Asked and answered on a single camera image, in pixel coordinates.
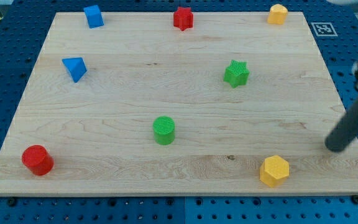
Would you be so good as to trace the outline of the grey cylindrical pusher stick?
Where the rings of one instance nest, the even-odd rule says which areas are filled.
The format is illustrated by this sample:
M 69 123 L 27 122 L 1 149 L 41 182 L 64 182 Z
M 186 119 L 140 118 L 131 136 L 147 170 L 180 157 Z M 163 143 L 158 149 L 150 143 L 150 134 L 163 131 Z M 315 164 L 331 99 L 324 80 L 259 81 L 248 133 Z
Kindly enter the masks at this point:
M 324 140 L 332 152 L 342 152 L 358 136 L 358 97 Z

